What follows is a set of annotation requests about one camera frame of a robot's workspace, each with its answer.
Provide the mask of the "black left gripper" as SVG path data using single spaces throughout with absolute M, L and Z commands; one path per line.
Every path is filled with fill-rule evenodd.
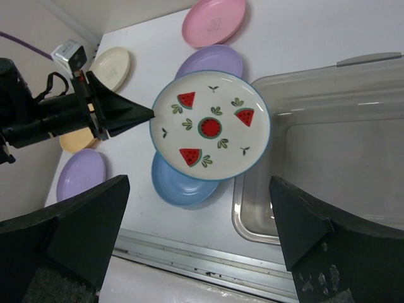
M 71 84 L 86 126 L 100 141 L 154 118 L 154 111 L 108 89 L 92 71 L 73 71 Z

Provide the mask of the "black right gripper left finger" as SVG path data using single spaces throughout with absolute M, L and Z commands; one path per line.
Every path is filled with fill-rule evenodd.
M 118 175 L 1 222 L 1 302 L 98 302 L 129 198 Z

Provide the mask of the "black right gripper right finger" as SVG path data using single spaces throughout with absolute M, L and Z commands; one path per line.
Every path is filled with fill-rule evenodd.
M 403 231 L 328 204 L 278 176 L 269 192 L 299 302 L 403 302 Z

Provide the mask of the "yellow plastic plate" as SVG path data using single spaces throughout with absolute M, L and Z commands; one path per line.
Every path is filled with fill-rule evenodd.
M 94 137 L 89 127 L 64 134 L 59 137 L 61 148 L 69 153 L 77 153 L 85 148 L 95 146 L 99 140 Z

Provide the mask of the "purple plastic plate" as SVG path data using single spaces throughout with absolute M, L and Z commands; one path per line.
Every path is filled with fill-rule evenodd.
M 92 149 L 75 153 L 63 167 L 56 187 L 57 202 L 81 194 L 106 181 L 107 169 L 101 154 Z
M 241 78 L 244 72 L 244 63 L 241 55 L 231 47 L 211 45 L 190 55 L 178 69 L 175 79 L 202 70 L 222 71 Z

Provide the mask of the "white watermelon pattern plate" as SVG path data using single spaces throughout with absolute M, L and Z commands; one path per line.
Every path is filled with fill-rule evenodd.
M 169 83 L 155 99 L 153 145 L 176 171 L 221 181 L 250 169 L 270 140 L 270 114 L 249 83 L 232 74 L 198 71 Z

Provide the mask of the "blue plastic plate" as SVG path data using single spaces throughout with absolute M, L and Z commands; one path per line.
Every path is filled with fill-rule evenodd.
M 181 208 L 204 202 L 220 184 L 220 181 L 201 181 L 179 173 L 159 153 L 153 158 L 151 179 L 155 191 L 166 203 Z

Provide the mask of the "pink plastic plate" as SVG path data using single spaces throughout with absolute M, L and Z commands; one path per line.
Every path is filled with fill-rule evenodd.
M 184 18 L 182 37 L 195 48 L 220 44 L 238 31 L 246 9 L 246 0 L 198 1 Z

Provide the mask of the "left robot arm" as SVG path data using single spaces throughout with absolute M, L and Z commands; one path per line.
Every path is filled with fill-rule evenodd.
M 109 90 L 91 71 L 76 71 L 71 81 L 52 72 L 45 91 L 33 97 L 14 62 L 1 59 L 1 163 L 16 160 L 9 146 L 23 148 L 83 128 L 105 141 L 154 116 Z

